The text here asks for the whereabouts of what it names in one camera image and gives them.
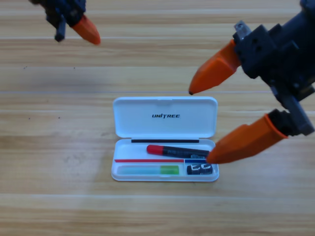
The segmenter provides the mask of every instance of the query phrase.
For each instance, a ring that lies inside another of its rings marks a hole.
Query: battery
[[[213,168],[211,164],[199,164],[187,166],[188,175],[210,175]]]

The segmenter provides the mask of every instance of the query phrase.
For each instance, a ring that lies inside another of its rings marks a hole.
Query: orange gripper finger
[[[72,28],[84,40],[89,41],[95,45],[100,44],[100,36],[96,26],[85,15],[83,15],[82,19]]]
[[[236,72],[241,63],[234,47],[232,39],[197,70],[189,87],[191,95],[218,86]]]
[[[267,114],[251,125],[243,124],[222,138],[209,153],[208,163],[223,164],[254,156],[287,136],[272,124]]]

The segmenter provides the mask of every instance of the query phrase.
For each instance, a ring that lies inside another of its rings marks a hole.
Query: red-capped marker
[[[190,158],[190,159],[206,159],[209,155],[209,151],[182,148],[182,147],[167,147],[158,145],[148,145],[147,153],[153,155],[171,156],[178,158]]]

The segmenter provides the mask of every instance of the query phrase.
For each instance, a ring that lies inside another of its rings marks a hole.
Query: case lid
[[[216,131],[212,97],[120,97],[114,101],[116,134],[133,139],[198,139]]]

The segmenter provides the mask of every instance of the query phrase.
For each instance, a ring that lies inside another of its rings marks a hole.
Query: metal bracket
[[[234,25],[234,28],[240,40],[243,40],[252,32],[252,30],[244,23],[244,21],[239,21],[236,25]]]

